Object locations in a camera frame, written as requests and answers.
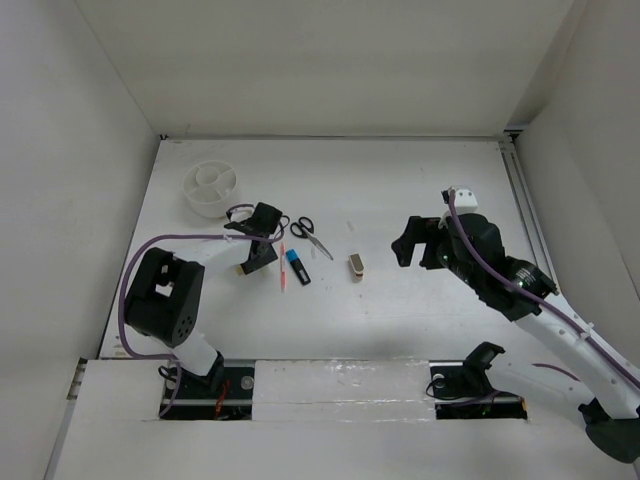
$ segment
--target white table surface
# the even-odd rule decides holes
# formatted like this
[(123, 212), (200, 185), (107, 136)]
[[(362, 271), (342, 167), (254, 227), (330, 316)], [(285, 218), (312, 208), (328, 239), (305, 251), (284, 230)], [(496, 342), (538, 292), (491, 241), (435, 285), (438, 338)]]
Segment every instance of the white table surface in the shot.
[(435, 421), (417, 362), (258, 362), (259, 418), (237, 422), (158, 420), (159, 364), (89, 362), (55, 480), (635, 478), (534, 405)]
[[(464, 358), (481, 341), (491, 341), (530, 360), (549, 360), (541, 345), (479, 302), (453, 274), (427, 272), (417, 258), (412, 267), (399, 268), (390, 248), (410, 215), (440, 216), (441, 190), (463, 184), (476, 193), (479, 213), (500, 227), (507, 252), (532, 259), (495, 141), (165, 140), (133, 249), (163, 233), (223, 232), (223, 220), (198, 216), (181, 194), (184, 174), (206, 160), (233, 166), (243, 202), (311, 217), (336, 259), (320, 252), (313, 259), (311, 244), (288, 234), (287, 248), (297, 250), (310, 285), (302, 287), (288, 270), (282, 294), (277, 262), (246, 277), (231, 271), (206, 282), (197, 328), (226, 358)], [(360, 283), (352, 281), (347, 265), (354, 252), (365, 265)], [(128, 338), (138, 352), (163, 351), (130, 328)], [(100, 355), (125, 356), (115, 308)]]

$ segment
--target eraser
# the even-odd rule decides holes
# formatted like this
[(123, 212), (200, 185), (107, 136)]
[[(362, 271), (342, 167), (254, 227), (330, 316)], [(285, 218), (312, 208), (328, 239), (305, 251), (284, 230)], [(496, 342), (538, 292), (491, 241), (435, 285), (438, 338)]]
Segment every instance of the eraser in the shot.
[(349, 265), (351, 265), (351, 270), (356, 277), (362, 278), (364, 276), (364, 264), (359, 254), (349, 255)]

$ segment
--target white wall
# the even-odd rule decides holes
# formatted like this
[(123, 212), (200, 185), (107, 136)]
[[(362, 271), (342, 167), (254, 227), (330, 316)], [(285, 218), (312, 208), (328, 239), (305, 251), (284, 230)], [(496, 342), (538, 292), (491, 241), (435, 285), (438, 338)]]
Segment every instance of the white wall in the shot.
[(640, 363), (640, 3), (590, 0), (549, 106), (518, 139), (561, 286)]
[(72, 0), (0, 2), (0, 465), (41, 479), (157, 148)]
[(156, 131), (502, 132), (572, 0), (76, 0)]

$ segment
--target blue highlighter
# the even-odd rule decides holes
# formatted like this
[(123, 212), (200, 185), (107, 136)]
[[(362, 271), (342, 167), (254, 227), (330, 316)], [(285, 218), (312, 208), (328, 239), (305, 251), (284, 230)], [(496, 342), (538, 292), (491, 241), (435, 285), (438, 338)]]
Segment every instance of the blue highlighter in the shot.
[(300, 283), (302, 285), (309, 285), (311, 283), (311, 279), (309, 278), (307, 271), (304, 269), (304, 265), (302, 265), (302, 262), (298, 258), (296, 251), (292, 248), (287, 251), (286, 255), (287, 260), (289, 260), (291, 268), (293, 268), (293, 271), (295, 272), (296, 277), (298, 277), (298, 280), (300, 280)]

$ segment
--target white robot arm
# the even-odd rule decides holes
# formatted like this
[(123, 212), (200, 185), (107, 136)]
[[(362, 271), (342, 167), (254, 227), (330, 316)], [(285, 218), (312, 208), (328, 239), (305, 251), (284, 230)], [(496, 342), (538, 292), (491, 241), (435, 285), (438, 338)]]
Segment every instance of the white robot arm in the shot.
[(446, 268), (487, 306), (533, 335), (576, 378), (537, 368), (502, 347), (483, 343), (452, 381), (478, 396), (512, 392), (539, 403), (586, 430), (611, 457), (632, 463), (640, 456), (640, 371), (582, 320), (535, 265), (505, 255), (499, 229), (475, 213), (468, 188), (443, 192), (442, 217), (410, 217), (392, 244), (400, 266), (408, 266), (416, 244), (426, 243), (420, 266)]

